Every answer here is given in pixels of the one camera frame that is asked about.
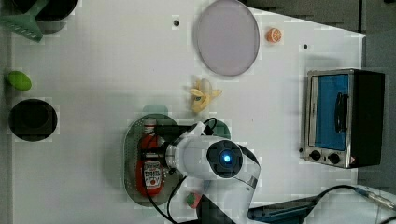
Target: oven knob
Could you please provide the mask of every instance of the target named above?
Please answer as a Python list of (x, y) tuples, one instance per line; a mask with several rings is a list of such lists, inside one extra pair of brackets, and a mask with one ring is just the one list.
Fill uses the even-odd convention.
[(332, 154), (328, 157), (328, 159), (330, 160), (330, 162), (332, 164), (337, 164), (338, 162), (340, 162), (340, 157), (337, 154)]
[(312, 158), (314, 161), (318, 161), (320, 159), (320, 152), (314, 150), (309, 154), (309, 156)]

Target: tray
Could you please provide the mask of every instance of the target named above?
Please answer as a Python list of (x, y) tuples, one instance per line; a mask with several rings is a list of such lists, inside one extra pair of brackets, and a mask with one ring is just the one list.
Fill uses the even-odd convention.
[[(149, 201), (149, 198), (144, 197), (140, 194), (136, 189), (135, 182), (135, 167), (137, 162), (137, 144), (139, 139), (142, 137), (143, 129), (144, 129), (144, 119), (156, 119), (158, 125), (177, 125), (177, 123), (163, 114), (149, 114), (141, 119), (137, 120), (129, 129), (128, 133), (125, 136), (124, 141), (124, 186), (134, 202), (146, 206), (152, 207), (152, 204)], [(178, 136), (174, 135), (161, 135), (161, 137), (166, 141), (174, 141), (178, 138)], [(163, 178), (164, 184), (161, 192), (152, 197), (152, 200), (157, 204), (166, 203), (169, 199), (169, 196), (173, 190), (173, 188), (177, 185), (179, 180), (182, 178), (182, 174), (179, 172), (175, 172), (169, 175), (168, 169), (163, 169)]]

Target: lime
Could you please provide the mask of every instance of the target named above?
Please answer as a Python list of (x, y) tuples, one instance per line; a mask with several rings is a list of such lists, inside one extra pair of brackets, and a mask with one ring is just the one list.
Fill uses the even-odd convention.
[(23, 72), (10, 72), (8, 74), (8, 82), (19, 91), (29, 91), (32, 88), (32, 81)]

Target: blue light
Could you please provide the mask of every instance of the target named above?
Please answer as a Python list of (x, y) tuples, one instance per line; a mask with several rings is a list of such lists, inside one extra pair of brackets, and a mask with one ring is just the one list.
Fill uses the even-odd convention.
[(231, 157), (230, 156), (224, 156), (223, 159), (224, 159), (225, 162), (230, 162)]

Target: oven door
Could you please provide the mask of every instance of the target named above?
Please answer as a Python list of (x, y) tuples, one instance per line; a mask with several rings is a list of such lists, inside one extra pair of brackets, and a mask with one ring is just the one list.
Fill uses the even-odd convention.
[(348, 75), (313, 76), (308, 145), (346, 150)]

